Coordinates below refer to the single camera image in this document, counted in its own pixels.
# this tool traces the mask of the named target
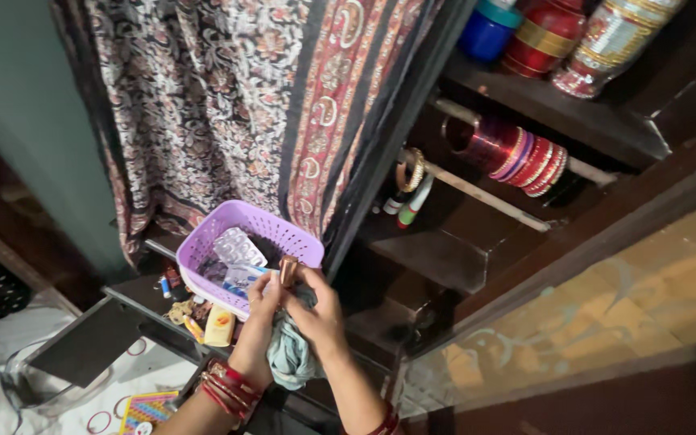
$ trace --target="wooden rod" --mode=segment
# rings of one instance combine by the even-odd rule
[[[442,113],[449,114],[455,119],[460,119],[467,124],[479,126],[479,121],[482,117],[463,107],[461,104],[448,100],[447,98],[432,98],[429,103],[437,108]],[[599,170],[598,168],[588,165],[579,159],[571,156],[568,157],[568,169],[581,177],[586,178],[597,184],[599,187],[604,187],[616,181],[616,175]]]
[[[407,162],[407,164],[409,165],[414,165],[415,156],[406,149],[402,149],[399,153],[399,161]],[[446,170],[443,170],[434,163],[424,160],[424,169],[427,173],[430,173],[435,178],[450,184],[450,186],[455,187],[459,191],[466,193],[470,197],[482,203],[488,204],[490,207],[495,208],[496,210],[508,215],[509,217],[517,219],[517,221],[526,224],[527,226],[533,228],[538,232],[546,232],[551,228],[550,224],[542,221],[538,217],[532,216],[515,207],[514,205],[498,197],[495,197],[494,195],[491,195],[486,191],[483,191],[482,189],[469,183],[468,181],[463,180],[462,178],[455,176]]]

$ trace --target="woman's hand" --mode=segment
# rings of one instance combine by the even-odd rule
[[[296,275],[315,292],[318,302],[312,310],[306,309],[296,296],[284,292],[282,305],[292,316],[302,335],[313,345],[322,364],[348,355],[348,344],[343,331],[343,313],[337,293],[324,281],[320,273],[302,264]]]
[[[270,290],[262,296],[262,291],[269,282]],[[284,291],[277,272],[265,273],[249,288],[249,318],[227,360],[227,364],[243,375],[258,391],[266,389],[273,381],[265,354],[270,346],[273,315],[282,293]]]

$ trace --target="blue plastic container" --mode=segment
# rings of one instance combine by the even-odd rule
[[[504,9],[489,0],[480,0],[461,33],[458,46],[477,60],[493,62],[522,22],[523,15],[516,8]]]

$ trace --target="green wall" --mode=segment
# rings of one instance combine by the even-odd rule
[[[0,153],[102,276],[124,269],[109,183],[47,0],[0,1]]]

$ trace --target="purple plastic basket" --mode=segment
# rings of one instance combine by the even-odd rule
[[[270,239],[285,254],[294,255],[310,267],[321,266],[324,245],[317,238],[295,224],[249,203],[238,200],[225,201],[203,219],[176,251],[176,262],[179,263],[182,273],[187,273],[188,280],[199,287],[196,293],[211,302],[236,308],[232,311],[246,314],[249,311],[248,300],[228,292],[197,272],[200,262],[213,249],[213,241],[227,228],[232,227],[239,227],[246,233]],[[267,267],[277,269],[278,265],[268,264]]]

